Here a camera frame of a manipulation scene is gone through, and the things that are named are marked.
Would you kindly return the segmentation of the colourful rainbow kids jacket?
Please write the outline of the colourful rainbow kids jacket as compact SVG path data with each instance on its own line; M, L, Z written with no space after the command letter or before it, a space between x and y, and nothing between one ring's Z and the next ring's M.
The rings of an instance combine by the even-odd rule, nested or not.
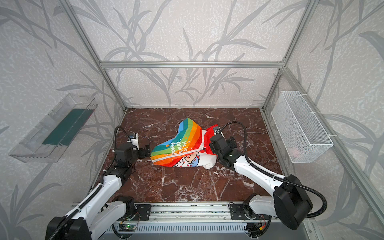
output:
M215 135L213 126L204 130L192 119L186 118L179 124L174 138L152 150L152 163L169 168L213 168L217 161L217 155L209 146L210 139Z

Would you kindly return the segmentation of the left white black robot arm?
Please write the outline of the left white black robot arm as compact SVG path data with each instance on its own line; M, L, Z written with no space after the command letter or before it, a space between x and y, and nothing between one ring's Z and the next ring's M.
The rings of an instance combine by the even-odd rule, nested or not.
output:
M63 217L49 222L47 240L97 240L116 221L133 219L139 213L133 197L120 196L107 202L128 180L136 161L150 156L150 146L138 148L128 142L115 154L117 164L105 172L97 187Z

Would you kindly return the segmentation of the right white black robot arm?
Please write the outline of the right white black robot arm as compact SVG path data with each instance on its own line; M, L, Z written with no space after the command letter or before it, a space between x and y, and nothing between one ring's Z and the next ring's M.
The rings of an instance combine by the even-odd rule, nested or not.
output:
M268 197L249 197L244 204L251 214L277 217L291 230L297 230L313 208L313 204L301 183L293 175L285 177L276 174L253 161L247 161L245 154L236 147L232 138L226 140L217 134L210 139L210 148L218 156L219 162L247 177L268 192Z

